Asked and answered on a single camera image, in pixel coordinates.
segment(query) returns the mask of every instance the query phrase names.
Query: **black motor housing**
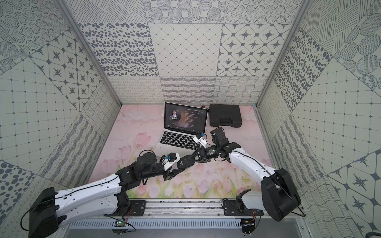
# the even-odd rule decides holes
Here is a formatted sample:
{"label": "black motor housing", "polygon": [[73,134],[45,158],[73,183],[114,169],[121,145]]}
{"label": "black motor housing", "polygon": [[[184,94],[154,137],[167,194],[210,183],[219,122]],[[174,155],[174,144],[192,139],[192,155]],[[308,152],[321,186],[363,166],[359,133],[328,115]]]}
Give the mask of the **black motor housing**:
{"label": "black motor housing", "polygon": [[291,176],[285,169],[275,170],[272,176],[265,177],[261,181],[261,190],[263,206],[275,221],[282,220],[301,204]]}

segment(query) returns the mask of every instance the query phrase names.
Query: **ventilated metal panel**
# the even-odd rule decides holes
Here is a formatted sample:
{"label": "ventilated metal panel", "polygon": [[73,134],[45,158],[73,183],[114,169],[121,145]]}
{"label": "ventilated metal panel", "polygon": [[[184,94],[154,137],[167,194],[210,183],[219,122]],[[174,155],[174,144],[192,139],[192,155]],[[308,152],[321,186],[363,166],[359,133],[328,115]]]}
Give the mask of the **ventilated metal panel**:
{"label": "ventilated metal panel", "polygon": [[[136,229],[203,229],[203,228],[241,228],[240,219],[130,219],[128,221]],[[70,229],[97,229],[113,228],[115,222],[110,219],[85,219],[79,222],[73,222]]]}

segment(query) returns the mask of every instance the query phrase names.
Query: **black plastic case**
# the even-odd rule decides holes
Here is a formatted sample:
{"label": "black plastic case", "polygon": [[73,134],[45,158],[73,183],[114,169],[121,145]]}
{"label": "black plastic case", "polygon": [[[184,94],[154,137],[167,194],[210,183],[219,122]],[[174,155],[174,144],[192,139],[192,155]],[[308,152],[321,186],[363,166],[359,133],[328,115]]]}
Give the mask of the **black plastic case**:
{"label": "black plastic case", "polygon": [[242,117],[238,105],[211,104],[209,106],[210,126],[241,127]]}

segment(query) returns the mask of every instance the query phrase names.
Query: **pink floral mat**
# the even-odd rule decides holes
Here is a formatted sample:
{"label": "pink floral mat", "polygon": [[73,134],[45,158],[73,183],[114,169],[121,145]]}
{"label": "pink floral mat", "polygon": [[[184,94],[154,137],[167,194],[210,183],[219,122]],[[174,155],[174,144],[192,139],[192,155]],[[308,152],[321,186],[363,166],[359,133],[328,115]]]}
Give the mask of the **pink floral mat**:
{"label": "pink floral mat", "polygon": [[[224,126],[230,142],[272,166],[252,106],[240,106],[242,126]],[[123,105],[89,182],[107,177],[134,161],[143,150],[154,150],[164,128],[163,105]],[[215,127],[207,122],[206,134]],[[195,164],[170,181],[149,178],[127,192],[130,198],[234,198],[243,190],[261,188],[239,167],[226,161]]]}

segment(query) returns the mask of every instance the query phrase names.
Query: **music player interface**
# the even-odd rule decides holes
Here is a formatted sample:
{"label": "music player interface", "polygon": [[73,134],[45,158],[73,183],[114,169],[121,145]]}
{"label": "music player interface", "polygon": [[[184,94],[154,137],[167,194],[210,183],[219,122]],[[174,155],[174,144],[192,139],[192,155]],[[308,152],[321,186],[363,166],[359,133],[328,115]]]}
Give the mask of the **music player interface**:
{"label": "music player interface", "polygon": [[165,127],[203,133],[206,116],[203,109],[167,104]]}

